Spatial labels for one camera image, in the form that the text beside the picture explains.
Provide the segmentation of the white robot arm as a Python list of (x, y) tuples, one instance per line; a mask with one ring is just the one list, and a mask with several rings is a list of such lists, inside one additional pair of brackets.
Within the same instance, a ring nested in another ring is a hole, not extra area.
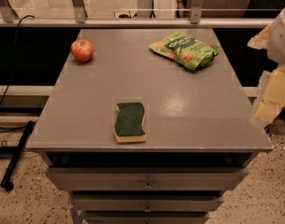
[(265, 49), (267, 57), (278, 63), (272, 72), (262, 73), (249, 119), (252, 125), (264, 128), (285, 107), (285, 8), (271, 24), (249, 40), (248, 46)]

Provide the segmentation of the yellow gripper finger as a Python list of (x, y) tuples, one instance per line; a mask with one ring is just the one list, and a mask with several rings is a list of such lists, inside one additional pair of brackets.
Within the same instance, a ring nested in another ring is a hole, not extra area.
[(249, 122), (259, 128), (271, 124), (285, 107), (285, 64), (260, 77)]

